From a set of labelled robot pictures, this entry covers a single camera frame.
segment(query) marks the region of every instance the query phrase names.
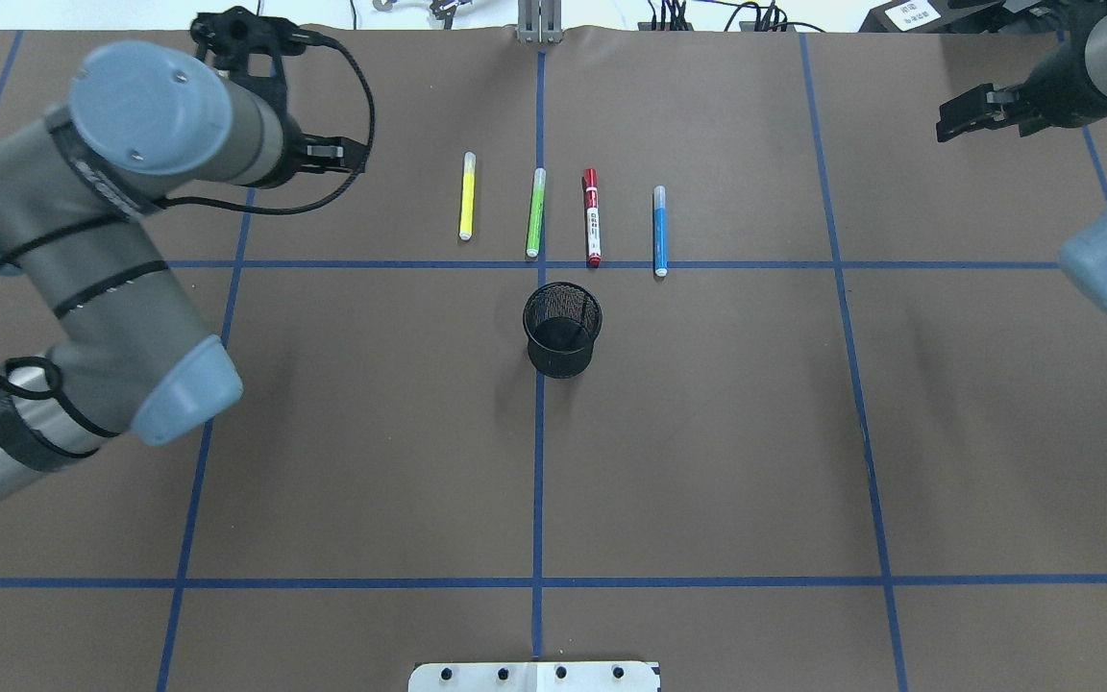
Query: yellow highlighter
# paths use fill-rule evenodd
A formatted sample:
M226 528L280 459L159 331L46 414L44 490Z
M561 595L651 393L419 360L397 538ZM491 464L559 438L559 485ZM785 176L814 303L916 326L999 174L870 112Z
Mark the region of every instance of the yellow highlighter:
M476 194L476 154L464 154L464 196L461 199L461 240L473 240L473 200Z

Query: metal bracket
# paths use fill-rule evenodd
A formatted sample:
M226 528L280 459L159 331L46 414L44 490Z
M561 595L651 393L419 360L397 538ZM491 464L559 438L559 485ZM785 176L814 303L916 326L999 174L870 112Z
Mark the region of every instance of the metal bracket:
M660 692L660 664L641 661L521 661L423 664L408 692Z
M562 0L519 0L519 43L562 42Z

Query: mesh pencil cup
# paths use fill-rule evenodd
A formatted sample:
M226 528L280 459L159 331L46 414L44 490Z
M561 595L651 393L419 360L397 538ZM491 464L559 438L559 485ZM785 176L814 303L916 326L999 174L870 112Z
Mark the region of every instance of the mesh pencil cup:
M575 376L592 362L601 333L601 303L592 293L566 281L538 288L524 303L528 360L546 376Z

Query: white label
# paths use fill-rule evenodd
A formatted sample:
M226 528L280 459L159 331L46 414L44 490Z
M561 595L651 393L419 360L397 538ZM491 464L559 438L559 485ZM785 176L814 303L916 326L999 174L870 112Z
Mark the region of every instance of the white label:
M913 0L911 3L897 4L887 10L887 17L899 27L900 31L908 31L910 28L927 25L934 19L941 18L937 13L933 4L929 0Z
M601 210L588 207L588 257L601 255Z

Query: black cable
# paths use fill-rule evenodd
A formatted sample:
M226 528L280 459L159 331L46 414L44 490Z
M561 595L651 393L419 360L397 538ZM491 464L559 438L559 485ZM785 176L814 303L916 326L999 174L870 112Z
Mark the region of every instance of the black cable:
M677 3L677 0L662 0L669 3L669 9L672 10L673 21L672 31L690 31L690 25L686 23L686 4Z
M365 140L365 148L361 151L361 163L358 164L356 169L351 172L351 174L348 174L348 177L344 178L344 183L339 185L338 188L332 189L332 192L328 193L321 200L311 202L309 203L309 205L301 205L300 207L280 207L280 208L256 207L254 205L237 205L237 203L234 202L211 200L211 198L208 197L175 197L172 198L172 200L167 200L166 198L166 200L158 200L157 205L162 208L170 208L180 205L199 205L203 207L213 207L216 209L225 209L229 211L241 211L241 214L247 214L247 215L287 216L287 215L302 215L304 214L304 211L312 211L325 207L327 205L330 205L330 203L333 203L335 198L341 196L341 194L343 194L348 189L348 186L353 184L353 180L356 179L356 176L361 175L361 171L364 169L365 163L370 158L370 153L372 153L374 149L374 118L375 118L374 93L370 91L370 84L365 82L365 75L361 73L361 65L356 64L356 59L353 58L352 53L348 52L348 49L344 48L344 45L341 44L341 42L331 39L330 35L324 35L322 37L322 45L327 45L328 48L332 48L334 49L334 51L338 51L341 55L344 56L344 59L348 61L348 64L350 64L350 66L353 68L353 73L356 75L358 82L361 83L361 91L365 93L365 105L368 106L370 112L370 126L369 126L370 132L369 136L366 136Z
M768 11L763 12L763 18L754 22L755 31L772 31L772 25L787 21L788 13L777 8L775 0L768 4Z
M777 25L769 25L768 27L768 31L776 31L776 30L778 30L778 28L784 28L784 27L788 27L788 25L803 25L803 27L811 28L814 31L817 31L819 33L827 33L826 30L821 30L821 28L817 28L816 25L813 25L813 23L806 23L806 22L780 22L780 23L777 23Z
M74 236L76 233L84 233L85 230L92 230L95 228L104 227L104 225L116 223L118 216L105 215L99 216L99 218L86 220L86 223L79 223L73 225L66 225L58 230L49 231L44 236L35 237L34 239L20 245L18 248L6 252L0 258L0 270L1 268L17 264L19 258L23 258L28 252L32 252L39 249L43 245L50 245L50 242L56 242L64 239L65 237ZM62 391L62 371L50 359L43 359L40 355L27 355L22 359L11 359L9 361L14 368L22 366L35 366L43 369L45 371L45 382L48 382L49 390L34 391L25 390L23 386L14 384L14 382L8 380L8 376L0 373L0 390L6 391L6 393L19 399L31 399L33 402L40 402L44 399L56 397L59 391Z
M744 10L746 8L753 8L754 9L754 22L757 23L757 21L759 21L759 16L763 12L763 8L761 8L761 6L758 3L734 4L733 6L733 14L730 14L728 21L725 22L725 31L728 31L730 28L733 27L733 20L737 18L738 12L742 12L742 10Z
M674 0L660 0L662 10L669 8L669 31L681 31L681 23L677 22L677 3Z

